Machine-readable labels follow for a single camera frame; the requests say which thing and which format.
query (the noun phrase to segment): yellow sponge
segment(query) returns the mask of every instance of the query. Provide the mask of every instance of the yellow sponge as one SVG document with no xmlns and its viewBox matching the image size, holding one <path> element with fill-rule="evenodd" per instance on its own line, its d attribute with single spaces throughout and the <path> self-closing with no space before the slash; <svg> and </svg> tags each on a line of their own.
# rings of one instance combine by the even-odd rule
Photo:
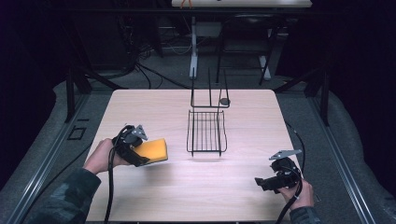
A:
<svg viewBox="0 0 396 224">
<path fill-rule="evenodd" d="M 149 161 L 145 164 L 168 160 L 168 151 L 164 138 L 144 142 L 142 145 L 135 147 L 134 151 L 141 157 L 149 158 Z"/>
</svg>

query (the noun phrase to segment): dark background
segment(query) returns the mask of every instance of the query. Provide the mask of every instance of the dark background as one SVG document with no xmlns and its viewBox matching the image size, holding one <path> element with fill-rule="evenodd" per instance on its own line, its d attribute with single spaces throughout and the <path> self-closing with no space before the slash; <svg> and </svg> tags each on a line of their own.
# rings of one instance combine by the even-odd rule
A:
<svg viewBox="0 0 396 224">
<path fill-rule="evenodd" d="M 59 21 L 49 20 L 41 4 L 6 1 L 0 7 L 1 188 L 49 117 L 56 99 L 52 88 L 65 80 L 70 64 L 80 62 Z M 358 128 L 365 161 L 378 181 L 396 195 L 392 181 L 396 173 L 396 15 L 391 11 L 392 0 L 355 0 L 348 6 L 343 1 L 317 0 L 313 4 L 317 9 L 348 8 L 349 13 L 326 19 L 328 22 L 300 20 L 285 44 L 276 74 L 298 77 L 320 66 L 328 52 L 335 55 L 328 69 L 331 91 Z M 128 50 L 116 21 L 96 19 L 101 22 L 74 18 L 77 31 L 88 37 L 82 38 L 89 40 L 82 46 L 88 60 L 98 67 L 122 68 L 128 62 Z M 339 48 L 333 49 L 334 39 L 340 36 L 344 38 L 336 42 Z M 100 52 L 108 57 L 95 58 L 103 55 Z"/>
</svg>

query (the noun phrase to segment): hand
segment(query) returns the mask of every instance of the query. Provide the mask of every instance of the hand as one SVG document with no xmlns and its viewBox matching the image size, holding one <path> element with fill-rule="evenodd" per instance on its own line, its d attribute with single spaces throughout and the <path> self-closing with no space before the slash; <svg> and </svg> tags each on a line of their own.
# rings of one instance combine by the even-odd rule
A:
<svg viewBox="0 0 396 224">
<path fill-rule="evenodd" d="M 297 186 L 291 189 L 282 188 L 278 189 L 285 201 L 288 202 L 295 194 Z M 314 206 L 314 189 L 311 184 L 303 179 L 303 189 L 299 195 L 299 198 L 291 205 L 290 210 L 299 207 L 313 207 Z"/>
<path fill-rule="evenodd" d="M 105 140 L 100 141 L 95 151 L 85 161 L 83 168 L 95 175 L 107 171 L 108 154 L 111 148 L 113 148 L 113 143 L 111 142 L 111 139 L 107 138 Z M 125 161 L 116 153 L 114 156 L 113 167 L 116 167 L 118 165 L 130 165 L 130 163 Z"/>
</svg>

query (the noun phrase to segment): person's left hand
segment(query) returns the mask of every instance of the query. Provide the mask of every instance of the person's left hand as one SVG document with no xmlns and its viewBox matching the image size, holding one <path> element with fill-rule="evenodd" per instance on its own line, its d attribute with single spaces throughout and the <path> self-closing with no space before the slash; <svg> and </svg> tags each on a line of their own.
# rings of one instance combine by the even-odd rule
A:
<svg viewBox="0 0 396 224">
<path fill-rule="evenodd" d="M 107 138 L 105 140 L 100 141 L 95 151 L 85 161 L 83 168 L 95 175 L 107 171 L 108 154 L 111 148 L 113 148 L 113 143 L 111 142 L 111 139 Z M 116 167 L 118 165 L 130 165 L 130 163 L 125 161 L 116 153 L 114 155 L 113 167 Z"/>
</svg>

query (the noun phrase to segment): light wood tabletop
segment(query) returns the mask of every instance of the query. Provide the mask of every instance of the light wood tabletop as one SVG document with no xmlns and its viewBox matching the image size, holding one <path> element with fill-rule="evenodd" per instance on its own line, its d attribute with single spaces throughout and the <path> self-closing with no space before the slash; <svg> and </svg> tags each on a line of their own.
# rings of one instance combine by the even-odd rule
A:
<svg viewBox="0 0 396 224">
<path fill-rule="evenodd" d="M 205 98 L 207 90 L 196 90 Z M 268 90 L 229 90 L 224 111 L 227 150 L 187 151 L 191 110 L 189 90 L 114 91 L 90 151 L 115 137 L 126 124 L 141 124 L 148 140 L 164 138 L 168 160 L 114 169 L 114 221 L 261 221 L 276 220 L 285 205 L 281 195 L 263 191 L 255 177 L 273 177 L 268 159 L 292 149 L 276 96 Z M 290 157 L 296 164 L 295 156 Z M 107 173 L 93 201 L 89 221 L 104 220 Z"/>
<path fill-rule="evenodd" d="M 180 7 L 183 0 L 173 0 L 173 7 Z M 311 7 L 310 0 L 191 0 L 193 7 Z M 185 0 L 184 7 L 189 7 Z"/>
</svg>

